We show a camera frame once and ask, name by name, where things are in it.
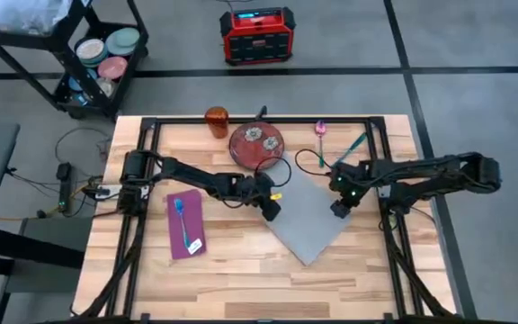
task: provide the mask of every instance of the wooden table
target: wooden table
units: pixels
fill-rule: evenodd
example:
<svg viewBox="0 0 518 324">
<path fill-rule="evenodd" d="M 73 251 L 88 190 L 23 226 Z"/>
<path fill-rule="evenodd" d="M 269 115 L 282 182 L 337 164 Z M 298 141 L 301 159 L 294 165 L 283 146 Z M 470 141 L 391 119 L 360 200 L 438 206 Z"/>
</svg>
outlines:
<svg viewBox="0 0 518 324">
<path fill-rule="evenodd" d="M 409 120 L 386 115 L 393 159 L 416 159 Z M 104 175 L 106 184 L 117 184 L 123 157 L 138 142 L 141 117 L 120 117 L 113 135 Z M 233 131 L 237 125 L 230 125 Z M 286 150 L 317 147 L 313 124 L 277 124 Z M 359 124 L 328 124 L 325 157 L 336 160 L 364 132 Z M 228 138 L 213 139 L 205 124 L 164 125 L 159 153 L 208 172 L 245 172 L 228 154 Z M 347 163 L 369 159 L 365 141 Z M 304 155 L 300 162 L 318 171 L 317 158 Z M 314 177 L 327 187 L 328 180 Z M 309 267 L 267 229 L 260 212 L 252 207 L 228 210 L 203 195 L 207 252 L 198 257 L 172 260 L 166 218 L 167 194 L 191 189 L 186 184 L 157 184 L 150 202 L 138 271 L 132 318 L 142 312 L 163 319 L 381 319 L 396 313 L 387 252 L 381 231 L 376 194 L 369 192 L 352 211 L 352 222 Z M 113 210 L 103 202 L 97 212 Z M 427 202 L 415 207 L 431 212 Z M 454 311 L 451 288 L 433 223 L 416 211 L 406 216 L 417 273 L 433 295 Z M 73 309 L 85 310 L 112 274 L 121 230 L 121 215 L 94 220 Z M 407 309 L 412 311 L 408 284 L 402 274 Z M 121 314 L 127 278 L 121 281 L 116 314 Z"/>
</svg>

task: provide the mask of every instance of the purple cloth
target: purple cloth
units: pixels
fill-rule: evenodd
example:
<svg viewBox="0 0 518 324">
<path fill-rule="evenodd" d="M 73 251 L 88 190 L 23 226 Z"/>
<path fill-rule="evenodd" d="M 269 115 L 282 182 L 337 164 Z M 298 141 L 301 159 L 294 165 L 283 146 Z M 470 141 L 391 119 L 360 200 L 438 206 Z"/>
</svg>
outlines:
<svg viewBox="0 0 518 324">
<path fill-rule="evenodd" d="M 175 198 L 183 202 L 183 221 L 189 241 L 193 243 L 196 239 L 201 240 L 202 246 L 192 255 L 183 243 L 183 229 L 179 213 L 175 209 Z M 196 189 L 182 193 L 167 195 L 167 219 L 169 221 L 169 238 L 171 240 L 171 257 L 173 260 L 186 257 L 195 257 L 205 252 L 205 234 L 203 233 L 203 206 L 201 194 Z"/>
</svg>

